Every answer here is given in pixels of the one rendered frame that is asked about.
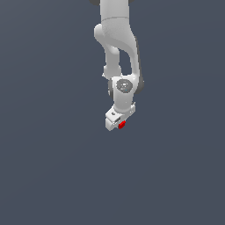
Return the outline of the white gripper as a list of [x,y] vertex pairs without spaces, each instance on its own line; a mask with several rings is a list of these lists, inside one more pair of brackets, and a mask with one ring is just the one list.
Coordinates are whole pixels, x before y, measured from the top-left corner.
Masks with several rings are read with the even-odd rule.
[[129,111],[124,113],[119,113],[114,110],[112,107],[106,114],[105,114],[105,127],[112,131],[114,128],[118,128],[119,124],[127,119],[135,113],[135,102],[131,104],[131,108]]

